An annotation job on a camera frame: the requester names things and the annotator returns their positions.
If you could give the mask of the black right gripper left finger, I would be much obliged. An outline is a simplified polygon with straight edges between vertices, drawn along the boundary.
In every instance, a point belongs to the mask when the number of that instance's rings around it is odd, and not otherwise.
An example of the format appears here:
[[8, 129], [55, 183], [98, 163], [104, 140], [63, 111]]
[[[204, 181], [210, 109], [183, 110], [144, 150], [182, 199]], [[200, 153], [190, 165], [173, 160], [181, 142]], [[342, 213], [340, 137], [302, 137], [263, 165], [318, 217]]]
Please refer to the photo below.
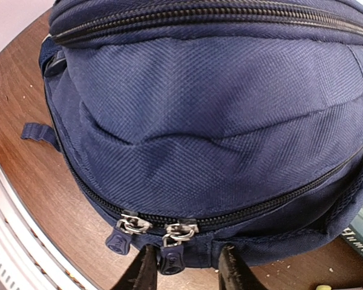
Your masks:
[[156, 250], [146, 245], [111, 290], [155, 290], [157, 273]]

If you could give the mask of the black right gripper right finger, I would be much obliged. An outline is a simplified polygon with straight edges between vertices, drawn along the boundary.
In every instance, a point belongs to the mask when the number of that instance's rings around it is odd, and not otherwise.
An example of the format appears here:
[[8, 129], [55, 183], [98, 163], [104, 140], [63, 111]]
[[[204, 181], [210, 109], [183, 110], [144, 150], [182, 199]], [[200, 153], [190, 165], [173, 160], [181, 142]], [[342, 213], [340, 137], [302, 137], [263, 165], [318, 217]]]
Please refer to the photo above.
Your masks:
[[266, 290], [250, 270], [235, 246], [226, 244], [218, 260], [220, 290]]

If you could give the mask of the navy blue student backpack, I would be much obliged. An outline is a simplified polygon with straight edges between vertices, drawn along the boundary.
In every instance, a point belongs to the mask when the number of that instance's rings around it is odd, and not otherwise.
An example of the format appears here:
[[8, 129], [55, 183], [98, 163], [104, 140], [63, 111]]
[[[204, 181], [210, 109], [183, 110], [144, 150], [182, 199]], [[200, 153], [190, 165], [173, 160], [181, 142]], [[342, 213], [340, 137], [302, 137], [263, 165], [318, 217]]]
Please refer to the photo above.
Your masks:
[[363, 5], [56, 1], [39, 66], [59, 151], [117, 254], [159, 271], [319, 248], [363, 206]]

